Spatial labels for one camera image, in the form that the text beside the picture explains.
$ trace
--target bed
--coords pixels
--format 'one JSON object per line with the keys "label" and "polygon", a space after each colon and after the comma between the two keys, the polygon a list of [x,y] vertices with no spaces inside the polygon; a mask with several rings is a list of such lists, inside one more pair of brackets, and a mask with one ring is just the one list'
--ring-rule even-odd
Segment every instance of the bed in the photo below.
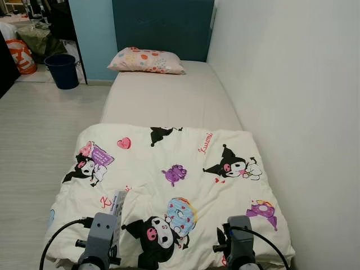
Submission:
{"label": "bed", "polygon": [[[114,195],[122,190],[127,195],[116,243],[121,267],[226,266],[223,255],[212,252],[218,243],[216,229],[227,217],[240,214],[288,261],[294,256],[252,135],[241,131],[225,90],[206,63],[213,4],[113,1],[119,50],[135,45],[176,52],[186,75],[126,72],[116,77],[101,123],[78,137],[74,166],[61,179],[51,207],[46,240],[66,222],[109,213]],[[165,10],[178,12],[159,18]],[[121,30],[125,23],[127,31]],[[188,31],[190,24],[198,27]],[[180,38],[162,38],[174,29]],[[75,241],[86,237],[81,226],[67,229],[47,258],[60,266],[75,263],[82,252]],[[260,239],[255,239],[254,251],[265,269],[283,267]]]}

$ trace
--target black cabinet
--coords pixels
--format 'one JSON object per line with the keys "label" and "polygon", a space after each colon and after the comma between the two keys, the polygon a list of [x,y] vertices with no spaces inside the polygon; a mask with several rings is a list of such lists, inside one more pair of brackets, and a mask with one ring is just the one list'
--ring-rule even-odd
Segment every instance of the black cabinet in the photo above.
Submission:
{"label": "black cabinet", "polygon": [[20,76],[4,37],[0,32],[0,98],[10,89]]}

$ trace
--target light blue wall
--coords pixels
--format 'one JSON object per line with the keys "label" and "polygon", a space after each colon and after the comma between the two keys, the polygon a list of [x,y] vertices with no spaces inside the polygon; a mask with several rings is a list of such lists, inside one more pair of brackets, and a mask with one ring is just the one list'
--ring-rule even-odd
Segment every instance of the light blue wall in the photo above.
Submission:
{"label": "light blue wall", "polygon": [[117,53],[111,0],[69,0],[88,80],[113,80],[107,69]]}

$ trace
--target blue trash bin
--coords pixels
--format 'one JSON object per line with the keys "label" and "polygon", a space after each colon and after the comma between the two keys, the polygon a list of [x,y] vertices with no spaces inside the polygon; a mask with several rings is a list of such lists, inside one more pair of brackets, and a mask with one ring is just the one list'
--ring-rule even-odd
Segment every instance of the blue trash bin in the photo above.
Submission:
{"label": "blue trash bin", "polygon": [[79,85],[75,68],[75,57],[72,55],[52,55],[44,60],[59,89],[72,89]]}

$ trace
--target pink heart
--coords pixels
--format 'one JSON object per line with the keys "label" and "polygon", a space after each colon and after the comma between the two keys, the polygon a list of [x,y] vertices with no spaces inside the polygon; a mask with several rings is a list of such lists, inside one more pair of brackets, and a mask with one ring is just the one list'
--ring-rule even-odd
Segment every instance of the pink heart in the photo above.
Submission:
{"label": "pink heart", "polygon": [[118,140],[118,146],[122,149],[129,149],[131,147],[131,140],[128,137]]}

